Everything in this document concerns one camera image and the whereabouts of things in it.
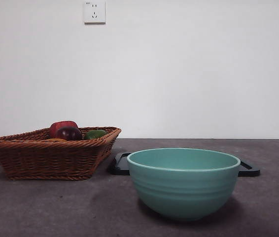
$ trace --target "woven basket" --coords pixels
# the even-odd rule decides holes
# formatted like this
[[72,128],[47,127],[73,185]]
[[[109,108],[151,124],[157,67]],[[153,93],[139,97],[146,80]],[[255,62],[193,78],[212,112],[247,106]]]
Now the woven basket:
[[92,176],[99,163],[107,158],[121,132],[116,127],[83,127],[102,129],[101,138],[81,141],[46,141],[49,128],[0,137],[0,165],[11,180],[56,179],[84,180]]

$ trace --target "ceramic bowl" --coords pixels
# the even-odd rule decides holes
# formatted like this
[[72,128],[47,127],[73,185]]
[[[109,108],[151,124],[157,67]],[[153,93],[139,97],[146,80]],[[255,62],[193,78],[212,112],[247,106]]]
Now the ceramic bowl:
[[181,221],[201,219],[231,196],[241,161],[201,149],[159,148],[127,157],[139,198],[154,211]]

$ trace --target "table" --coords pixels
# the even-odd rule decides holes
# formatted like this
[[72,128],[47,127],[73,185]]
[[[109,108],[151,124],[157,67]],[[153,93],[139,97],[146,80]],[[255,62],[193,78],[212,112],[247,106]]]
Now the table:
[[[176,222],[143,204],[130,176],[107,167],[117,153],[161,147],[236,155],[261,168],[239,177],[216,213]],[[8,180],[0,167],[0,237],[279,237],[279,140],[117,139],[89,180]]]

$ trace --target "bowl rim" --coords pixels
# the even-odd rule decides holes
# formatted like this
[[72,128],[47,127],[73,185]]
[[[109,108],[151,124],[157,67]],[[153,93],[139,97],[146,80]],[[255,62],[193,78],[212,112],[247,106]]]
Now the bowl rim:
[[[155,166],[149,166],[149,165],[145,165],[145,164],[139,164],[134,162],[133,160],[131,160],[131,156],[135,155],[137,153],[142,153],[142,152],[146,152],[146,151],[153,151],[153,150],[195,150],[195,151],[207,151],[207,152],[212,152],[212,153],[218,153],[218,154],[223,154],[223,155],[227,155],[229,157],[234,158],[237,163],[231,166],[227,166],[227,167],[223,167],[223,168],[214,168],[214,169],[171,169],[171,168],[160,168],[160,167],[155,167]],[[219,170],[227,170],[227,169],[232,169],[235,168],[237,166],[240,166],[241,161],[239,158],[237,158],[236,156],[233,156],[231,154],[228,153],[224,153],[224,152],[218,152],[218,151],[213,151],[213,150],[207,150],[207,149],[197,149],[197,148],[154,148],[154,149],[146,149],[146,150],[141,150],[141,151],[137,151],[137,152],[133,152],[131,154],[129,154],[127,156],[127,161],[133,165],[139,166],[139,167],[143,167],[143,168],[148,168],[148,169],[155,169],[155,170],[165,170],[165,171],[182,171],[182,172],[211,172],[211,171],[219,171]]]

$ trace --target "green vegetable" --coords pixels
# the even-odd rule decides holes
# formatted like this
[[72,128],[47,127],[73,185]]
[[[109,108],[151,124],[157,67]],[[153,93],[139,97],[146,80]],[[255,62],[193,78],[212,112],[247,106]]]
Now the green vegetable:
[[90,130],[85,133],[84,140],[96,139],[106,135],[104,130]]

